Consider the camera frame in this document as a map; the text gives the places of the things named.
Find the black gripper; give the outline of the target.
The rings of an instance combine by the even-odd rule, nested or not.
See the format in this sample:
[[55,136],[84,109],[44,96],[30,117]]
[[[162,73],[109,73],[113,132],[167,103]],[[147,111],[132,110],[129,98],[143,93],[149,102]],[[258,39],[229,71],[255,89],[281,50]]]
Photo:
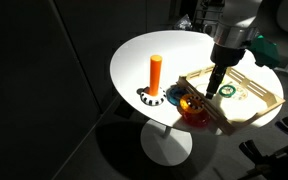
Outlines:
[[244,49],[232,49],[215,44],[211,53],[211,61],[215,64],[210,76],[205,97],[212,99],[217,91],[218,85],[222,84],[226,69],[235,66],[244,57]]

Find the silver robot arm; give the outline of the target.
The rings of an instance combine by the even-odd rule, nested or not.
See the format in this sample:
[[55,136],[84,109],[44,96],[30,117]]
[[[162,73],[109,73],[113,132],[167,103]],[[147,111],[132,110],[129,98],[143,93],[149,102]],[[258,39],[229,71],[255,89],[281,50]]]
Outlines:
[[213,98],[226,69],[238,64],[257,33],[273,43],[288,43],[288,0],[225,0],[213,36],[215,67],[206,98]]

